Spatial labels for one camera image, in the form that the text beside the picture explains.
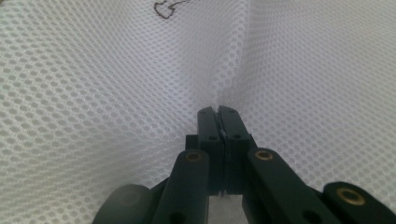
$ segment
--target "black linkage arm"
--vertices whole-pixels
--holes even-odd
[[[368,192],[337,182],[309,188],[273,150],[257,147],[238,112],[198,112],[198,134],[186,136],[169,178],[153,189],[115,190],[93,224],[205,224],[208,197],[243,195],[249,224],[396,224]]]

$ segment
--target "white mesh fabric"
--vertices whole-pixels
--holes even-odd
[[[0,223],[91,223],[114,188],[169,176],[208,105],[307,185],[396,212],[395,1],[154,3],[1,3]],[[209,223],[246,223],[240,198],[210,201]]]

